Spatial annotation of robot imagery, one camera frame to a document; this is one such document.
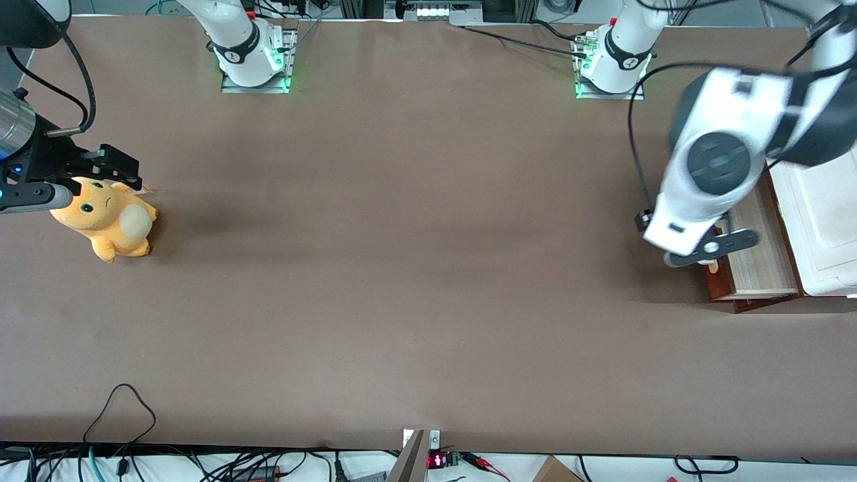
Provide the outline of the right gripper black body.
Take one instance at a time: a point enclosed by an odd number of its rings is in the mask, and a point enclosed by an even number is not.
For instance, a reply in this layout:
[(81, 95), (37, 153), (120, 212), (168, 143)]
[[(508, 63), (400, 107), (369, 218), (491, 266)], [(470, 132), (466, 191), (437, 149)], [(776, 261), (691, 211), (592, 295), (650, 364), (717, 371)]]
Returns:
[(31, 122), (27, 137), (15, 133), (17, 143), (9, 147), (2, 141), (2, 183), (54, 182), (56, 178), (71, 178), (89, 173), (83, 158), (86, 152), (70, 137), (47, 137), (56, 128), (39, 114)]

